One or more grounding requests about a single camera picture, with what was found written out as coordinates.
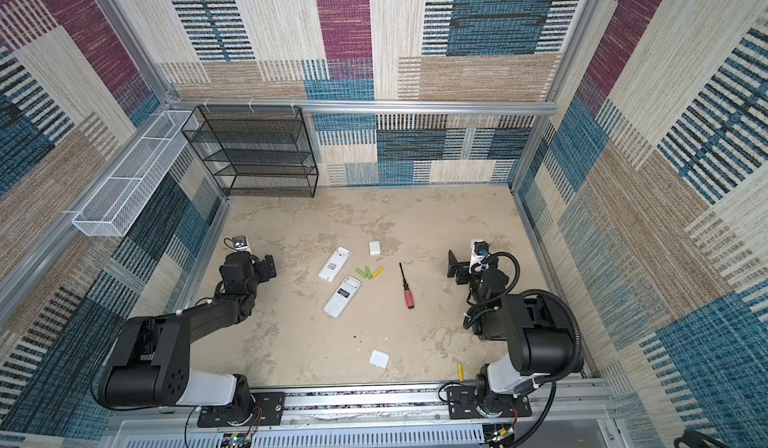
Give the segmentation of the pink handled screwdriver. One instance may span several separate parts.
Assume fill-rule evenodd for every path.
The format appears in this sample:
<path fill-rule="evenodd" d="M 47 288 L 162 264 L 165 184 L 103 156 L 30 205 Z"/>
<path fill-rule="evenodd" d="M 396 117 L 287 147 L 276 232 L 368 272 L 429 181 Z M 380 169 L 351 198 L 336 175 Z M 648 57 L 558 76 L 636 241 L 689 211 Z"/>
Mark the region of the pink handled screwdriver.
<path fill-rule="evenodd" d="M 399 263 L 399 268 L 401 272 L 402 277 L 402 284 L 403 284 L 403 290 L 404 290 L 404 299 L 405 303 L 408 309 L 413 309 L 415 307 L 415 302 L 413 298 L 412 291 L 410 290 L 409 284 L 406 280 L 404 269 L 401 263 Z"/>

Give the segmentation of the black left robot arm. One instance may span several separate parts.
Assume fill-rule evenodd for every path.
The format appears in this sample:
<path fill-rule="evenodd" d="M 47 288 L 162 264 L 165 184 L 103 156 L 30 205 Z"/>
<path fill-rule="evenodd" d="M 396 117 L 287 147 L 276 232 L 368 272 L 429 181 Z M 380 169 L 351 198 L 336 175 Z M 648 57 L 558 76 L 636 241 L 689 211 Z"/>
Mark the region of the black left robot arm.
<path fill-rule="evenodd" d="M 255 410 L 247 378 L 191 367 L 191 345 L 251 316 L 260 284 L 277 276 L 275 262 L 248 251 L 228 254 L 221 280 L 203 304 L 158 316 L 133 317 L 118 334 L 94 397 L 113 411 L 190 406 L 223 423 L 240 423 Z"/>

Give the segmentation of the red and white remote control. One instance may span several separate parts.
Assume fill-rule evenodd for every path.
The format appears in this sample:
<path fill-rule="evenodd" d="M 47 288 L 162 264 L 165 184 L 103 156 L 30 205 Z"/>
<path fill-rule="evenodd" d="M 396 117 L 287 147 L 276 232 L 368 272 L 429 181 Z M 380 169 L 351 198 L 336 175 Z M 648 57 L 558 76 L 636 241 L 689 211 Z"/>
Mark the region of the red and white remote control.
<path fill-rule="evenodd" d="M 323 311 L 331 318 L 339 318 L 361 286 L 362 283 L 356 278 L 345 277 L 324 306 Z"/>

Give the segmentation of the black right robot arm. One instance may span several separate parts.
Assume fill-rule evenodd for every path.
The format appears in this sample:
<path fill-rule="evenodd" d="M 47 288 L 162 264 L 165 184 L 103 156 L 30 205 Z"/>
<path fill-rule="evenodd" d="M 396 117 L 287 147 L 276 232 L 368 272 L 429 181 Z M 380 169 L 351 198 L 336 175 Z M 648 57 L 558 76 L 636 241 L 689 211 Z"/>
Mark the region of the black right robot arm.
<path fill-rule="evenodd" d="M 485 419 L 490 447 L 520 447 L 543 426 L 557 384 L 582 370 L 584 342 L 576 316 L 557 295 L 515 289 L 521 265 L 509 252 L 474 243 L 469 260 L 448 255 L 448 277 L 468 288 L 462 326 L 483 341 L 506 345 L 473 382 L 445 382 L 437 390 L 453 419 Z"/>

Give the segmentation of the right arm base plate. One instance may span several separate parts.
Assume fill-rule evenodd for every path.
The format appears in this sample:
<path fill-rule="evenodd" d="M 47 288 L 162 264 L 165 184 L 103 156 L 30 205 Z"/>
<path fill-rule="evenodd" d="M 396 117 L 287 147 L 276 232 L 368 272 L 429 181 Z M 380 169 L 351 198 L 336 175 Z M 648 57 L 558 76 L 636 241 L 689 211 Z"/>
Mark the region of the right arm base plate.
<path fill-rule="evenodd" d="M 527 418 L 532 409 L 523 396 L 480 392 L 474 386 L 451 384 L 439 392 L 451 420 Z"/>

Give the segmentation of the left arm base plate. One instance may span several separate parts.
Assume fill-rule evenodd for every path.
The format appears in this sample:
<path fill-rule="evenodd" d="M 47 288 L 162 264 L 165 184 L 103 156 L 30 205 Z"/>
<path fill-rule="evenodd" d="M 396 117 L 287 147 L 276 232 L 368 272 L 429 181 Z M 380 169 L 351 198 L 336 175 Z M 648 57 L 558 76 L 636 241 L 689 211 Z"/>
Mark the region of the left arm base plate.
<path fill-rule="evenodd" d="M 226 406 L 203 406 L 196 425 L 199 428 L 278 426 L 285 398 L 285 392 L 257 392 Z"/>

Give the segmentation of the white battery cover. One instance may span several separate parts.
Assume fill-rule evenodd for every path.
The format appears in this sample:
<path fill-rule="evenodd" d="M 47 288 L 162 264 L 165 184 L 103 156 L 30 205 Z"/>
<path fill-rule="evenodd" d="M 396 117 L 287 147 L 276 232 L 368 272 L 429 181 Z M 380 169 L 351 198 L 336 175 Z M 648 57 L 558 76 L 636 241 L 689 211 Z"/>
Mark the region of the white battery cover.
<path fill-rule="evenodd" d="M 379 241 L 371 241 L 369 243 L 369 253 L 371 256 L 379 256 L 381 254 L 381 244 Z"/>
<path fill-rule="evenodd" d="M 390 361 L 390 355 L 386 352 L 374 349 L 369 357 L 369 363 L 380 369 L 386 369 Z"/>

